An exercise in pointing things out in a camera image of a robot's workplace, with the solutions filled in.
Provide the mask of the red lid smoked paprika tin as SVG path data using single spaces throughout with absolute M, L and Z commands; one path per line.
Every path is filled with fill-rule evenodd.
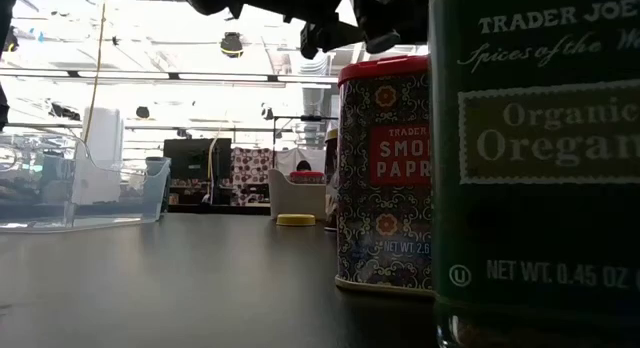
M 289 180 L 294 184 L 325 184 L 325 175 L 317 171 L 294 171 Z
M 335 281 L 430 295 L 430 58 L 351 64 L 338 86 Z

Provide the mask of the yellow lid dark spice jar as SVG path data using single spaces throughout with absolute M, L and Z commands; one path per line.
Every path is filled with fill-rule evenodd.
M 311 214 L 279 214 L 276 217 L 278 226 L 308 227 L 316 225 L 316 217 Z
M 325 157 L 325 229 L 337 231 L 337 191 L 338 191 L 338 129 L 332 129 L 326 136 Z

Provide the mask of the green lid oregano spice jar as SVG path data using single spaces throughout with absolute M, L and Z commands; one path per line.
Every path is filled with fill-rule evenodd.
M 640 0 L 430 0 L 441 348 L 640 348 Z

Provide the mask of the red white patterned cloth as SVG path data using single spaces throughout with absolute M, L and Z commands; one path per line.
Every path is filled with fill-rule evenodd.
M 272 151 L 267 148 L 236 147 L 231 154 L 233 206 L 269 202 L 268 171 L 272 167 Z

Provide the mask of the white plastic storage bin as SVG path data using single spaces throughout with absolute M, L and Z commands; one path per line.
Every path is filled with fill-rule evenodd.
M 310 214 L 317 220 L 327 218 L 325 184 L 293 183 L 281 171 L 270 169 L 268 185 L 273 220 L 280 214 Z

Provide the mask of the black monitor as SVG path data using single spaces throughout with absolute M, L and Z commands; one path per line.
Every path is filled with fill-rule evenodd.
M 167 139 L 164 156 L 171 160 L 172 179 L 209 179 L 212 169 L 216 179 L 229 178 L 231 139 Z

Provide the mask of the long ceiling light strip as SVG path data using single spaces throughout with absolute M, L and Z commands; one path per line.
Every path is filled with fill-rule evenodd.
M 224 73 L 179 73 L 142 71 L 87 71 L 0 68 L 0 76 L 58 79 L 94 79 L 111 81 L 184 81 L 184 82 L 231 82 L 231 83 L 292 83 L 334 85 L 338 78 L 313 75 L 273 74 L 224 74 Z

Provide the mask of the white column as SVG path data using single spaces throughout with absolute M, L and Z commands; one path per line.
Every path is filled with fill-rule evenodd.
M 116 202 L 119 199 L 123 126 L 118 109 L 96 107 L 93 110 L 86 141 L 90 158 L 83 162 L 81 204 Z

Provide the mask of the clear plastic storage bin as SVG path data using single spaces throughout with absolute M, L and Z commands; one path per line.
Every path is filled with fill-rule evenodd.
M 0 233 L 59 233 L 152 223 L 170 160 L 97 160 L 79 139 L 0 133 Z

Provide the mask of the silver ventilation duct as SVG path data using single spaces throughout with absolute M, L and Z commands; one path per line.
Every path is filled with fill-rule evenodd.
M 302 116 L 305 119 L 301 121 L 301 128 L 305 134 L 316 136 L 318 133 L 324 133 L 326 129 L 325 116 L 325 95 L 326 89 L 321 88 L 303 88 L 302 89 Z

